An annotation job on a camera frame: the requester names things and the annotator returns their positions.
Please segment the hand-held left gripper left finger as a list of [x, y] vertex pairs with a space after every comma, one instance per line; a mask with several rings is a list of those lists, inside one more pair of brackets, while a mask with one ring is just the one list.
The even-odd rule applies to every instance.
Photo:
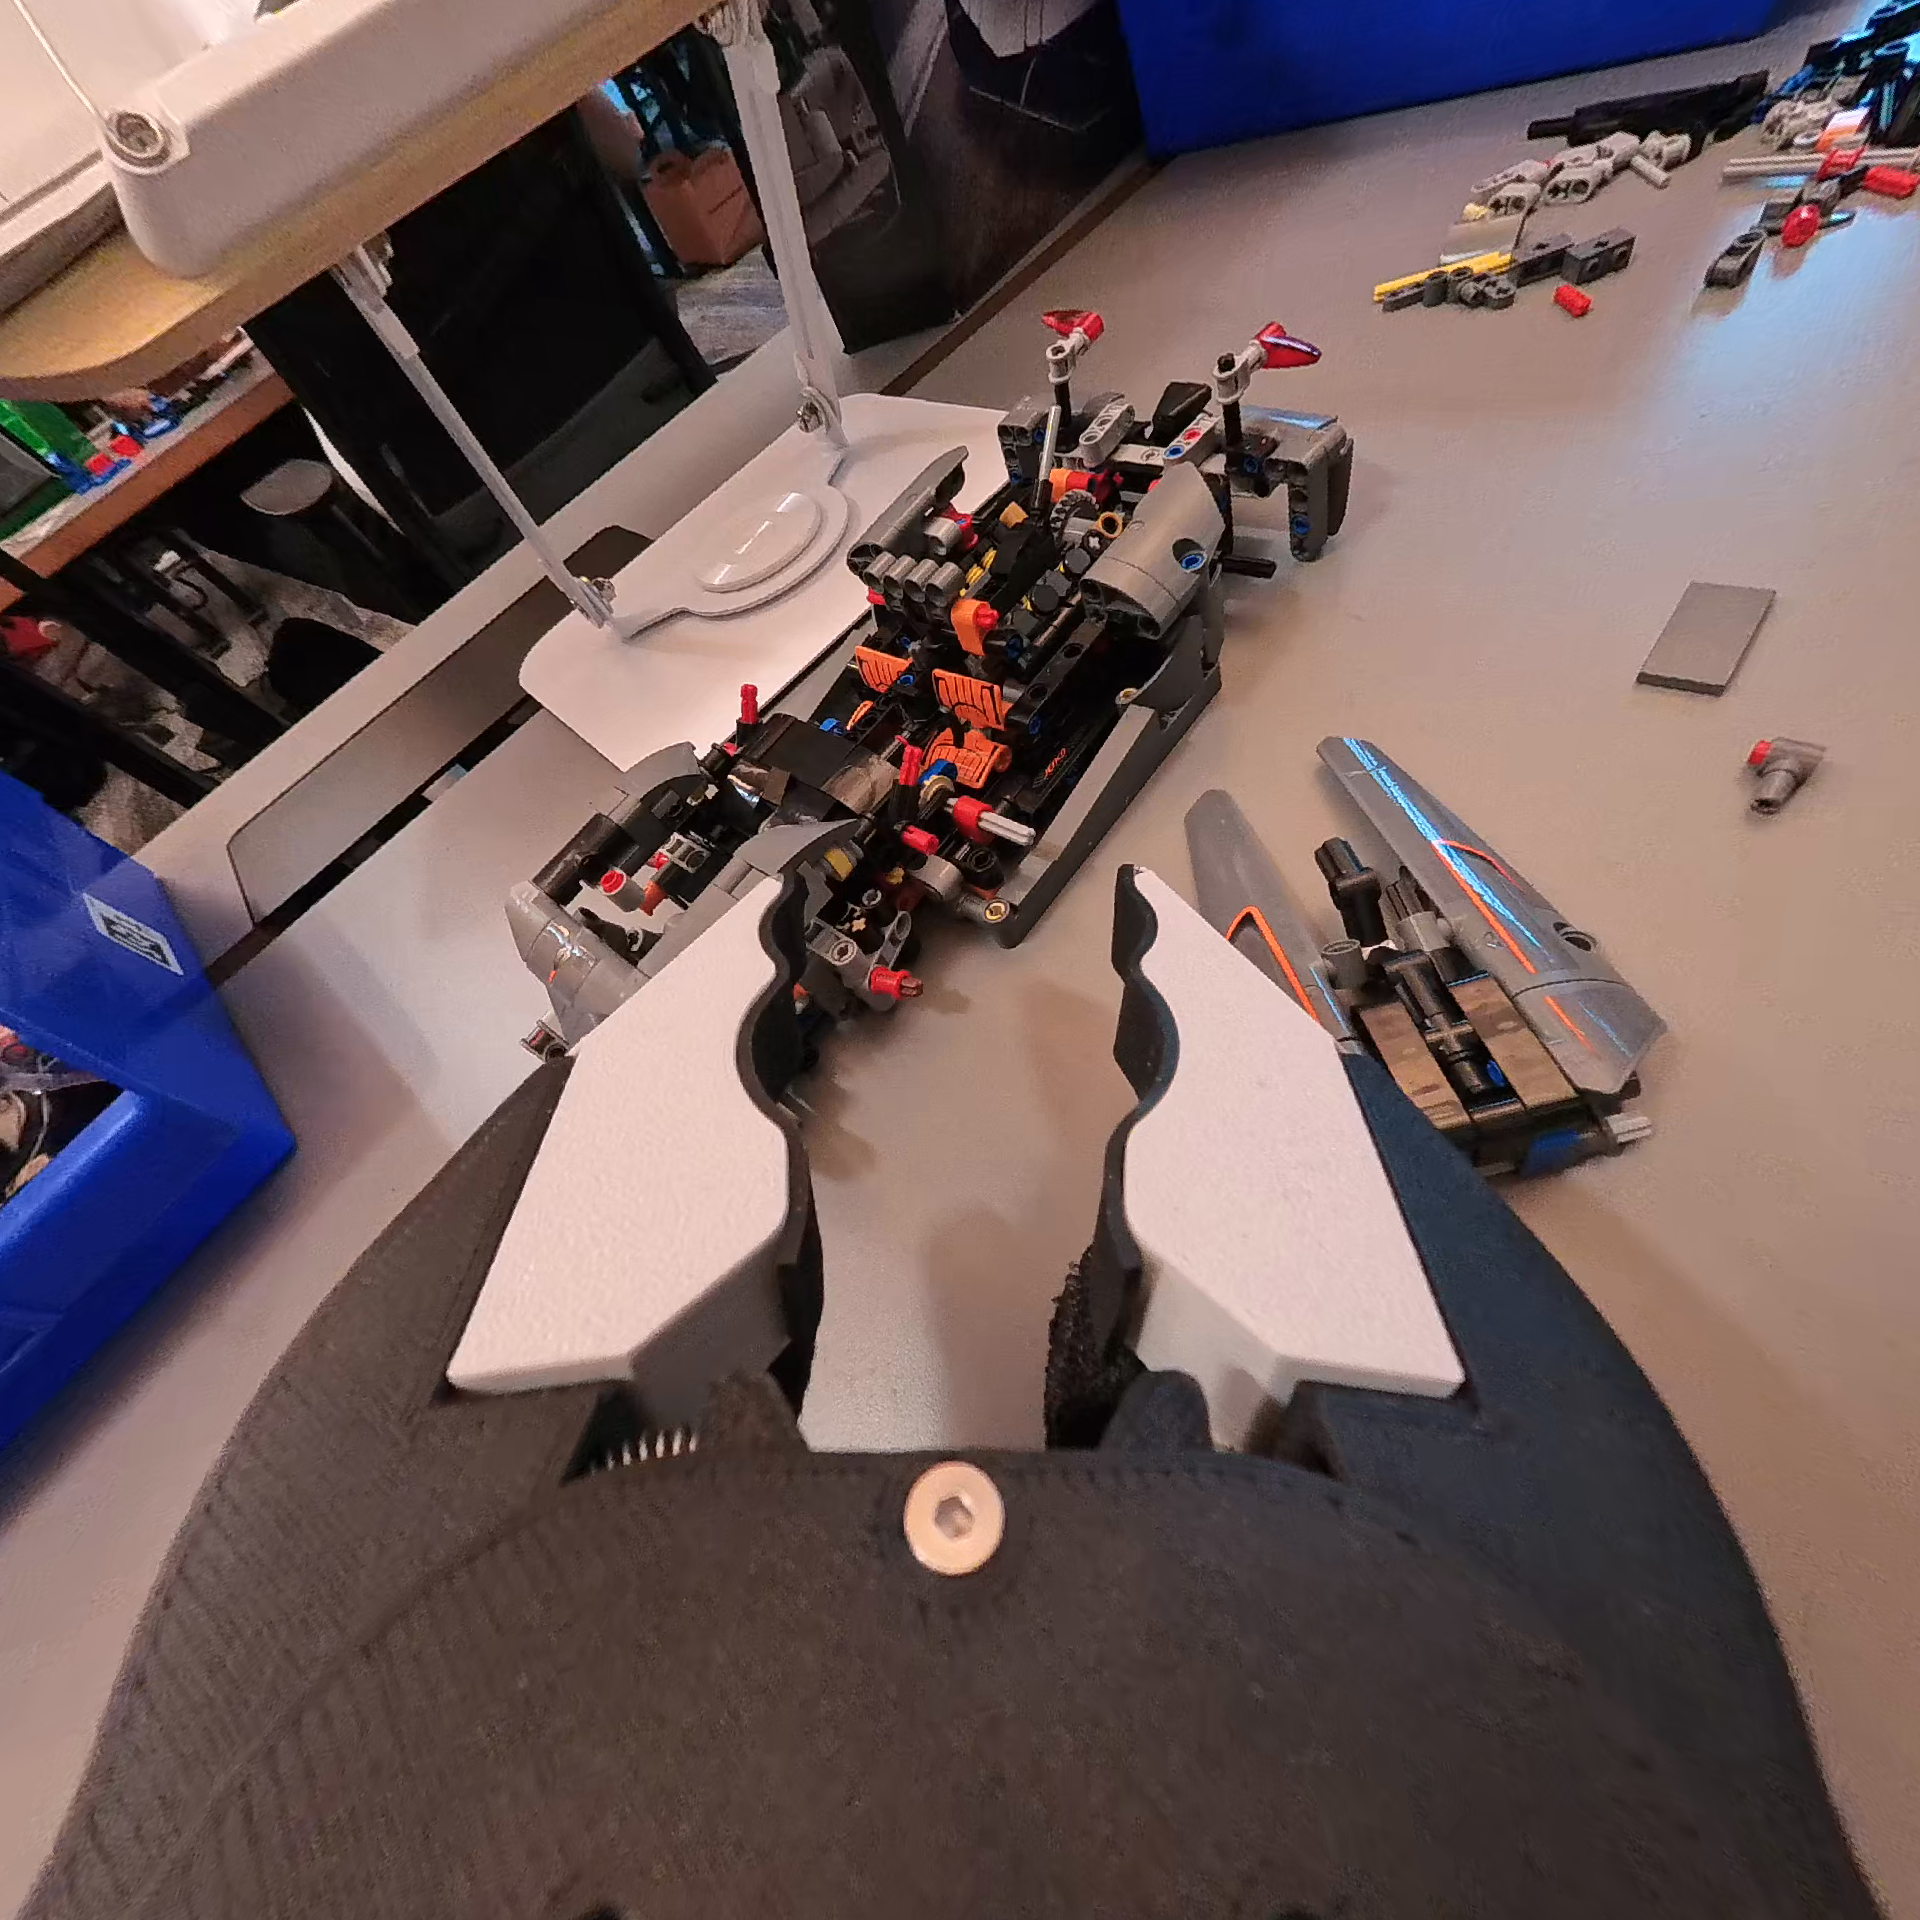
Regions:
[[627, 1385], [640, 1424], [693, 1425], [714, 1380], [788, 1345], [806, 1168], [754, 1041], [794, 1009], [797, 905], [796, 875], [761, 877], [579, 1045], [451, 1387]]

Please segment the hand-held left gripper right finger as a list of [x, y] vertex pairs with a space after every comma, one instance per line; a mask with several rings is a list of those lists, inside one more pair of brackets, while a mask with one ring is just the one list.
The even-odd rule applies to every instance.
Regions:
[[1120, 1344], [1188, 1375], [1214, 1447], [1304, 1385], [1452, 1400], [1466, 1366], [1349, 1077], [1352, 1057], [1149, 868], [1115, 877], [1112, 1140]]

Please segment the pile of lego pieces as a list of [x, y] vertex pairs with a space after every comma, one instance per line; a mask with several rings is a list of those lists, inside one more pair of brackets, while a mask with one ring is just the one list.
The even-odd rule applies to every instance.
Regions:
[[1915, 201], [1915, 113], [1914, 40], [1865, 33], [1821, 40], [1785, 83], [1756, 69], [1537, 119], [1528, 137], [1555, 150], [1476, 181], [1436, 262], [1381, 281], [1373, 305], [1506, 310], [1546, 283], [1561, 310], [1582, 318], [1590, 288], [1632, 262], [1638, 237], [1620, 223], [1573, 236], [1552, 216], [1595, 203], [1624, 177], [1667, 189], [1712, 145], [1754, 137], [1721, 177], [1774, 192], [1720, 244], [1701, 281], [1709, 294], [1734, 292], [1770, 249], [1809, 249], [1846, 227], [1856, 201]]

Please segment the grey flat board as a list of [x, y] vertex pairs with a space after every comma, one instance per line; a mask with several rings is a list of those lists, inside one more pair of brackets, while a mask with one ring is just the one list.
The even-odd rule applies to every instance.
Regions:
[[213, 948], [248, 936], [506, 718], [524, 659], [568, 612], [531, 560], [502, 560], [273, 748], [269, 771], [216, 835], [202, 908]]

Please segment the partly built lego car model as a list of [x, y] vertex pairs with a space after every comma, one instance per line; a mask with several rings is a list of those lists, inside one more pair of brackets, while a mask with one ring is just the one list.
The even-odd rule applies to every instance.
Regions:
[[859, 606], [817, 664], [812, 704], [684, 721], [508, 895], [545, 991], [524, 1038], [576, 1049], [766, 875], [797, 873], [804, 1021], [921, 995], [921, 921], [1020, 945], [1220, 687], [1222, 581], [1268, 579], [1234, 507], [1276, 497], [1286, 551], [1320, 560], [1353, 484], [1333, 413], [1249, 403], [1260, 374], [1313, 367], [1283, 323], [1149, 406], [1072, 397], [1102, 332], [1042, 318], [1050, 404], [996, 423], [1003, 480], [962, 500], [970, 456], [937, 452], [851, 542]]

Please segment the dark grey lego tile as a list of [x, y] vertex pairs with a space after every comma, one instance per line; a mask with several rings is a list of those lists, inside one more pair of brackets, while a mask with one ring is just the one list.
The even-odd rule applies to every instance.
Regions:
[[1772, 587], [1689, 583], [1651, 645], [1637, 683], [1721, 697], [1737, 679], [1776, 600], [1779, 592]]

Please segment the grey winged lego subassembly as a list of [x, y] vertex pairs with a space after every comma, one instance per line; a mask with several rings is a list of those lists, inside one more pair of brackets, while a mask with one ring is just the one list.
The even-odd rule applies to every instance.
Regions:
[[1486, 1176], [1537, 1179], [1648, 1139], [1627, 1107], [1665, 1021], [1600, 942], [1377, 743], [1326, 735], [1316, 751], [1382, 851], [1373, 861], [1347, 836], [1315, 851], [1341, 936], [1316, 936], [1220, 788], [1184, 821], [1202, 916]]

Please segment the dark printed lego box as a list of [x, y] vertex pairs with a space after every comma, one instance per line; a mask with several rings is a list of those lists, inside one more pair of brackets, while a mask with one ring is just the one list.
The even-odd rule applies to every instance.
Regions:
[[1141, 145], [1115, 3], [772, 3], [763, 28], [848, 352], [957, 318]]

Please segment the white instruction booklet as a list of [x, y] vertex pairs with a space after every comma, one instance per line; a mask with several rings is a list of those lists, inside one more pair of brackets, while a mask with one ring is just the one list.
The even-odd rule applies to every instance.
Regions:
[[2, 4], [2, 305], [124, 223], [98, 109], [249, 30], [257, 3]]

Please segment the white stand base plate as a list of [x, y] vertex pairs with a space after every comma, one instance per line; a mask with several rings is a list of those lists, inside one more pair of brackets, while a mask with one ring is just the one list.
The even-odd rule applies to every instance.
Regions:
[[[64, 47], [67, 85], [134, 247], [153, 268], [198, 278], [236, 268], [253, 243], [291, 268], [296, 220], [345, 208], [347, 189], [373, 188], [404, 137], [478, 128], [483, 109], [502, 109], [509, 133], [533, 126], [538, 107], [508, 107], [509, 75], [590, 17], [587, 4], [307, 3], [249, 25], [230, 8], [219, 32], [193, 4], [61, 4], [40, 32]], [[345, 212], [345, 232], [320, 240], [320, 264], [570, 603], [528, 654], [521, 686], [620, 764], [676, 739], [717, 739], [742, 681], [778, 695], [804, 677], [867, 603], [848, 571], [853, 540], [926, 462], [966, 452], [962, 507], [1001, 477], [990, 411], [837, 395], [840, 336], [806, 253], [761, 4], [717, 4], [712, 30], [776, 244], [801, 421], [612, 581], [565, 563], [394, 310], [376, 236], [425, 192], [384, 188], [376, 209]]]

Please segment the blue labelled plastic bin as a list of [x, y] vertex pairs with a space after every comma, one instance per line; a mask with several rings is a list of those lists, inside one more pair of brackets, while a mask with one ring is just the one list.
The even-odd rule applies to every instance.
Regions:
[[2, 779], [2, 1443], [292, 1150], [160, 881]]

